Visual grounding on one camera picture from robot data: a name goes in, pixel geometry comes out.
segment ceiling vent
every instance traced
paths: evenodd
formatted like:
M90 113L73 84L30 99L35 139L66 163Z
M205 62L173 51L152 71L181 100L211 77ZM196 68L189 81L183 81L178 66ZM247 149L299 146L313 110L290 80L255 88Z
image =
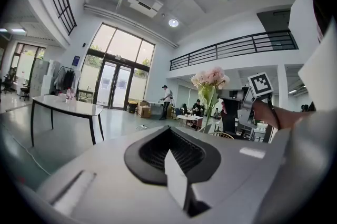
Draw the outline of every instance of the ceiling vent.
M153 18L158 11L163 7L163 4L158 0L127 0L130 7Z

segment black pants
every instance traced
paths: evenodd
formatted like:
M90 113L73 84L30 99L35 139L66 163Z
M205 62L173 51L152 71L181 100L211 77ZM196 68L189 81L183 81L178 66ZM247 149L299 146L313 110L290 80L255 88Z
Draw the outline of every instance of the black pants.
M168 109L168 106L170 105L170 103L171 103L170 101L165 101L164 102L162 118L166 118L166 116L167 116L167 109Z

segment double door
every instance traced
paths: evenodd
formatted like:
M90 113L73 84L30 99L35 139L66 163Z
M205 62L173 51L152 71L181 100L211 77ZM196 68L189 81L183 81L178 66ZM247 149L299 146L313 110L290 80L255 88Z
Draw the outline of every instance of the double door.
M126 108L134 68L104 60L96 83L96 104L108 109Z

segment round ceiling light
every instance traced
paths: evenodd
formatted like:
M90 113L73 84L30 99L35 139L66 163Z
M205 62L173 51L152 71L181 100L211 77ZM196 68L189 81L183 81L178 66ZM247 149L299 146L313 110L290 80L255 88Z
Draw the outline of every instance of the round ceiling light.
M178 25L179 25L179 22L178 22L178 20L177 19L171 19L169 22L168 22L168 24L171 26L171 27L178 27Z

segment table leg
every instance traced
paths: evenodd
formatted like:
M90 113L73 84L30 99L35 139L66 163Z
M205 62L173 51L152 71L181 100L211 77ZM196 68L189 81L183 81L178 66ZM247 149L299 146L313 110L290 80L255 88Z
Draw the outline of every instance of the table leg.
M102 129L102 123L101 123L101 115L100 114L98 115L98 122L100 124L100 130L101 130L102 138L103 138L103 141L104 141L103 129Z
M89 118L89 124L90 124L91 140L93 141L93 145L96 145L95 133L94 133L94 125L93 125L93 117Z
M52 129L54 129L53 110L52 109L51 109L51 120L52 120Z
M35 108L35 101L33 100L32 103L32 112L31 112L31 140L32 140L32 146L34 147L34 108Z

